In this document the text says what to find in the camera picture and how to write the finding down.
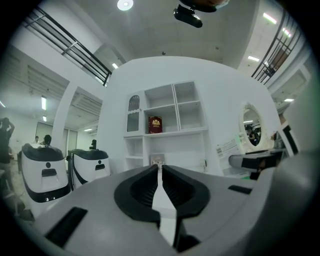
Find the white pillar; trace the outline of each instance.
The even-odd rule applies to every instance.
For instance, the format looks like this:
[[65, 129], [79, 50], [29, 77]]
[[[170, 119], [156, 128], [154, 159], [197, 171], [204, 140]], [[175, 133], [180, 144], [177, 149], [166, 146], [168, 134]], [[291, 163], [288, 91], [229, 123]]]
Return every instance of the white pillar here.
[[66, 123], [67, 115], [69, 112], [69, 107], [74, 97], [74, 94], [77, 90], [77, 87], [78, 86], [76, 83], [74, 82], [69, 83], [69, 85], [67, 86], [61, 98], [59, 107], [54, 117], [51, 146], [58, 148], [60, 150], [62, 150], [62, 148], [64, 147], [63, 134], [65, 129], [65, 123]]

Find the cabinet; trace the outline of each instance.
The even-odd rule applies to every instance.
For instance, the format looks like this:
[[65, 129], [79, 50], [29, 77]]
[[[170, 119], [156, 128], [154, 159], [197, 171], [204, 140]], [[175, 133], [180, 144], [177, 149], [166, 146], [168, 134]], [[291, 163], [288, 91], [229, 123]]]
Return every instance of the cabinet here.
[[[206, 170], [208, 128], [193, 81], [168, 84], [127, 98], [126, 169], [147, 166], [150, 155], [164, 154], [165, 163], [197, 172]], [[149, 117], [162, 117], [162, 133], [148, 134]]]

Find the oval mirror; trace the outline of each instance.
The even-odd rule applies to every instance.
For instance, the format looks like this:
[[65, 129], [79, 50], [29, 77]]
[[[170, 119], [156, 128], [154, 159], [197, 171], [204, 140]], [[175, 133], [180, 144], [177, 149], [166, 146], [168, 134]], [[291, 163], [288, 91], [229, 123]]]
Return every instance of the oval mirror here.
[[261, 126], [259, 115], [251, 108], [244, 110], [243, 125], [252, 145], [257, 146], [261, 139]]

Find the black railing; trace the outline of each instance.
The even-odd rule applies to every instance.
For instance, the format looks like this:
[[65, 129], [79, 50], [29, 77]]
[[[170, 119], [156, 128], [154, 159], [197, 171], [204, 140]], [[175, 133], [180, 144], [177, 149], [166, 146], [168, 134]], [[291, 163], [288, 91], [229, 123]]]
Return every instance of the black railing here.
[[283, 10], [275, 37], [251, 77], [265, 85], [288, 58], [300, 36], [301, 31], [298, 24], [288, 12]]
[[25, 27], [39, 33], [47, 39], [57, 51], [74, 62], [81, 69], [85, 69], [98, 82], [106, 86], [112, 72], [86, 47], [84, 47], [71, 33], [61, 26], [55, 19], [39, 7], [36, 7], [26, 18]]

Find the book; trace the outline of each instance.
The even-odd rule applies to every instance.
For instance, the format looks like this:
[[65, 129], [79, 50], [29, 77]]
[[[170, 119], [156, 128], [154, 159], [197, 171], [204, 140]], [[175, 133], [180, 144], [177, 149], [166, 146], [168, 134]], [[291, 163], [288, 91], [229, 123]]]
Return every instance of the book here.
[[149, 116], [149, 134], [162, 133], [162, 118], [160, 116]]

